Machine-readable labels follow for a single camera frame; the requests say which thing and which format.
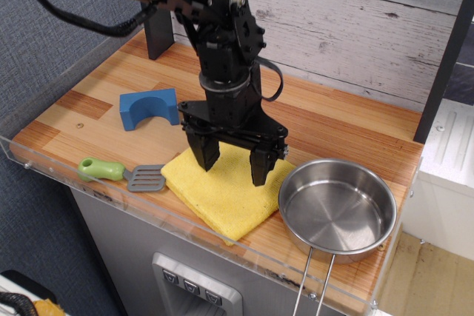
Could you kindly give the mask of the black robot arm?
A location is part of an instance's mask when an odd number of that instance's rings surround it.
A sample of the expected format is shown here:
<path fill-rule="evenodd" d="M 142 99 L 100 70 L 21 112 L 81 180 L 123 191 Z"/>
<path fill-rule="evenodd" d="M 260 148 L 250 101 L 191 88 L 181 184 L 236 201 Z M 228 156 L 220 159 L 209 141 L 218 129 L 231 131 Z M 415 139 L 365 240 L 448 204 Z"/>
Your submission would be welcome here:
<path fill-rule="evenodd" d="M 172 12 L 198 56 L 199 82 L 206 98 L 178 106 L 182 126 L 198 165 L 209 170 L 220 143 L 247 149 L 252 181 L 262 186 L 276 161 L 287 154 L 287 129 L 262 109 L 259 53 L 264 30 L 248 0 L 137 0 Z"/>

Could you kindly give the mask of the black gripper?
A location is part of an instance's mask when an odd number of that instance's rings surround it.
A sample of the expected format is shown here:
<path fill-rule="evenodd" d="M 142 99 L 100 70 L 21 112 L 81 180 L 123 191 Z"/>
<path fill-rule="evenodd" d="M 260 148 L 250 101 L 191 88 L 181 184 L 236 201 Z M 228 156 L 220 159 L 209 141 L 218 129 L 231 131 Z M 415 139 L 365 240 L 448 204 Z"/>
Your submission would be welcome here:
<path fill-rule="evenodd" d="M 213 167 L 220 156 L 220 141 L 248 150 L 261 147 L 250 153 L 250 166 L 253 185 L 264 186 L 277 159 L 286 158 L 287 128 L 263 111 L 261 97 L 251 87 L 236 97 L 210 91 L 206 96 L 205 101 L 178 104 L 198 165 L 206 172 Z"/>

